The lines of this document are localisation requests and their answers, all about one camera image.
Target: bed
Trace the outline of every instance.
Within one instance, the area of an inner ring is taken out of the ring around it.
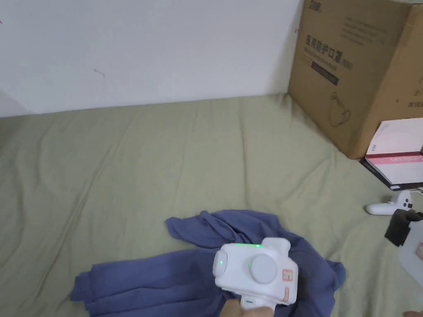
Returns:
[[[391,194],[287,96],[2,118],[0,316],[87,316],[69,301],[77,274],[192,248],[164,220],[221,209],[276,214],[341,261],[333,316],[421,310],[390,218],[363,210]]]

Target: green indicator light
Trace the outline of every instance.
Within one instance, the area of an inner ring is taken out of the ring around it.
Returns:
[[[261,245],[261,244],[245,244],[245,243],[237,243],[236,245],[237,245],[237,246],[255,246],[255,247],[257,247],[257,248],[262,247],[262,245]]]

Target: cardboard box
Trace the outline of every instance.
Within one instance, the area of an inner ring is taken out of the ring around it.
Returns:
[[[305,0],[288,92],[362,158],[381,121],[423,117],[423,5]]]

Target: white wall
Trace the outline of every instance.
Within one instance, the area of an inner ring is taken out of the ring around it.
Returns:
[[[300,1],[2,0],[0,116],[286,91]]]

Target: white book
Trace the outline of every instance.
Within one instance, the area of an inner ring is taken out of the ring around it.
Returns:
[[[389,184],[423,183],[423,118],[382,121],[366,161]]]

